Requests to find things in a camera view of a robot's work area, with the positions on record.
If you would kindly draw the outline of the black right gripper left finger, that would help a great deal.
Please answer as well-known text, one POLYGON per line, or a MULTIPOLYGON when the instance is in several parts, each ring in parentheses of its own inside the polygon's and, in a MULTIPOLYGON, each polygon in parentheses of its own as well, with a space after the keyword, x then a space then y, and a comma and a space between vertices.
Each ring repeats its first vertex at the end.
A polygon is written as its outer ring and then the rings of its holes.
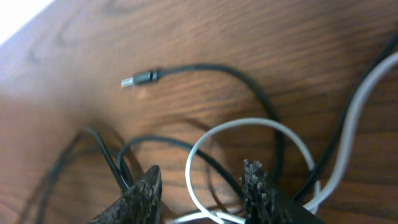
POLYGON ((126 193, 90 224, 160 224, 162 177, 153 165, 126 193))

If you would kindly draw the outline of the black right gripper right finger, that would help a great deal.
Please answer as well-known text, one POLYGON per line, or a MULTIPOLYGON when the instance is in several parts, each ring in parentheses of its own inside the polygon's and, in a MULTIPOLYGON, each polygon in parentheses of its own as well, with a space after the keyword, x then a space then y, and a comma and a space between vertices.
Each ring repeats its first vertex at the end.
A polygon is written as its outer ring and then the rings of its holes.
POLYGON ((323 224, 276 186, 258 161, 244 161, 245 224, 323 224))

